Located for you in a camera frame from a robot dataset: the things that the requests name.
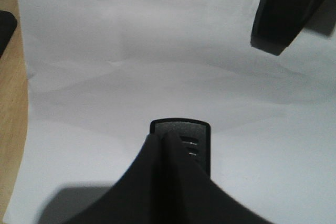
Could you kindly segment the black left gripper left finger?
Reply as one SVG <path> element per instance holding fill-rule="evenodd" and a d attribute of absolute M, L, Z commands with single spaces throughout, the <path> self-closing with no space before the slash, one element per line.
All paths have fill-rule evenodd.
<path fill-rule="evenodd" d="M 161 145 L 149 134 L 133 163 L 100 199 L 66 223 L 168 223 L 161 198 Z"/>

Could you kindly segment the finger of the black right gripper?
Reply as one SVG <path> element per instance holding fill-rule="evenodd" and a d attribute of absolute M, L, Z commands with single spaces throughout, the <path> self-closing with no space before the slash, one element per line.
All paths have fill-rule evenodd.
<path fill-rule="evenodd" d="M 260 0 L 250 44 L 278 56 L 303 28 L 331 37 L 335 31 L 335 0 Z"/>

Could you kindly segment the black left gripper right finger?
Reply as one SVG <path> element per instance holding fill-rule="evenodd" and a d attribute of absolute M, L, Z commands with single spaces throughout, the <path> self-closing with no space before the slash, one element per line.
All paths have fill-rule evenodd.
<path fill-rule="evenodd" d="M 162 138 L 164 182 L 174 223 L 268 223 L 222 191 L 187 153 L 177 133 Z"/>

